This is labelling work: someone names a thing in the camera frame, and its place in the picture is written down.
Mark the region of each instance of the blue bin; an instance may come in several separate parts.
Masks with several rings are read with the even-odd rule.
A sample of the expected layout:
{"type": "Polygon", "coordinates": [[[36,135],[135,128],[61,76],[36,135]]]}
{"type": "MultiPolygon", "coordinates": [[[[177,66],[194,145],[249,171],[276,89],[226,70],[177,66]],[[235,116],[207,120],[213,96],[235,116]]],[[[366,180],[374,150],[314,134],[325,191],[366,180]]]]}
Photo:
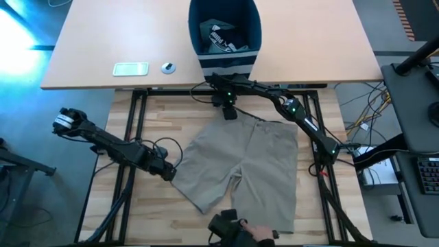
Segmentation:
{"type": "Polygon", "coordinates": [[[229,79],[234,73],[247,78],[250,76],[262,42],[261,19],[253,0],[191,0],[189,33],[206,81],[213,73],[229,79]],[[200,24],[211,19],[237,27],[248,49],[227,53],[206,52],[207,44],[203,43],[200,24]]]}

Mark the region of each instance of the wooden platform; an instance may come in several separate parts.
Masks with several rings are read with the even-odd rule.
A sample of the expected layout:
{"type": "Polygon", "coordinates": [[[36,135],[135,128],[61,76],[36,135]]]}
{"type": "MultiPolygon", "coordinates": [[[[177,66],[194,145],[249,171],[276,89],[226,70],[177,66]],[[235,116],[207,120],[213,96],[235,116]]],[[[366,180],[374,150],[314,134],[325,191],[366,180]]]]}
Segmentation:
{"type": "MultiPolygon", "coordinates": [[[[319,96],[325,126],[339,139],[346,140],[335,91],[319,90],[319,96]]],[[[116,92],[115,102],[108,118],[106,130],[121,138],[126,127],[130,98],[131,92],[116,92]]],[[[237,100],[237,106],[267,120],[286,122],[275,111],[272,102],[261,97],[241,96],[237,100]]],[[[195,102],[187,96],[148,97],[142,137],[151,141],[161,137],[172,137],[185,148],[203,126],[210,122],[214,113],[215,109],[211,105],[195,102]]],[[[132,137],[136,124],[137,119],[134,119],[132,137]]],[[[281,235],[276,244],[327,244],[317,180],[308,174],[308,166],[313,163],[310,141],[300,129],[298,141],[297,208],[294,220],[296,232],[291,235],[281,235]]],[[[179,158],[180,153],[174,143],[163,141],[161,146],[169,151],[167,160],[174,162],[179,158]]],[[[345,154],[341,154],[339,158],[352,162],[350,156],[345,154]]],[[[101,157],[97,168],[109,162],[107,157],[101,157]]],[[[343,209],[354,225],[366,237],[371,237],[355,169],[337,162],[334,170],[343,209]]],[[[108,213],[116,174],[117,165],[113,165],[102,170],[94,178],[80,240],[89,237],[108,213]]],[[[215,213],[229,208],[230,195],[227,194],[210,213],[202,215],[170,183],[163,182],[158,176],[137,170],[126,244],[206,245],[210,234],[207,224],[215,213]]],[[[337,233],[334,214],[332,218],[337,233]]]]}

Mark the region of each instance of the desk leg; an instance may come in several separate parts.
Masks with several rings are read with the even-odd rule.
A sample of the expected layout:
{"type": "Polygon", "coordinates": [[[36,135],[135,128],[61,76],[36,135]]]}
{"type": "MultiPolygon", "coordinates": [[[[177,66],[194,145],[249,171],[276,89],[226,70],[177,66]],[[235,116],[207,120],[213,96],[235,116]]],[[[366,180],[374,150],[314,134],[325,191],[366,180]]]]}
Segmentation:
{"type": "Polygon", "coordinates": [[[56,170],[56,168],[48,167],[41,163],[29,160],[28,158],[13,154],[2,148],[0,148],[0,161],[6,161],[14,165],[24,165],[37,171],[42,171],[48,176],[54,175],[56,170]]]}
{"type": "Polygon", "coordinates": [[[385,143],[377,146],[369,152],[366,152],[358,157],[354,158],[355,169],[357,172],[366,169],[380,161],[383,161],[387,158],[394,156],[394,154],[398,151],[387,151],[382,152],[384,150],[407,150],[407,144],[405,143],[405,139],[403,134],[399,134],[392,139],[386,141],[385,143]]]}

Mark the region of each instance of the keyboard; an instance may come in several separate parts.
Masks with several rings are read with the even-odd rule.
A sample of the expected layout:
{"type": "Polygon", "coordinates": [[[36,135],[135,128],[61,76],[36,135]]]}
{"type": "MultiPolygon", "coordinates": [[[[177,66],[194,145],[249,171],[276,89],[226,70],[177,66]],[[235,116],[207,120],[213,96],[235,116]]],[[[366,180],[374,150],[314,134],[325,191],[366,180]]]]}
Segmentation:
{"type": "Polygon", "coordinates": [[[423,194],[439,195],[439,158],[416,159],[418,181],[423,194]]]}

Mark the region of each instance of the trash can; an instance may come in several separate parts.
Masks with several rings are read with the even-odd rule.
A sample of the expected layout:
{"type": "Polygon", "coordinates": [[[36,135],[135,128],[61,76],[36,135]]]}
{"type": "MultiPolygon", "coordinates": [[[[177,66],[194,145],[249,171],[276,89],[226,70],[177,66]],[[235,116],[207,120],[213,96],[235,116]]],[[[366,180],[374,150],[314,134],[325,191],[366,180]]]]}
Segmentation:
{"type": "Polygon", "coordinates": [[[213,73],[249,77],[262,41],[253,0],[191,0],[189,33],[207,82],[213,73]]]}

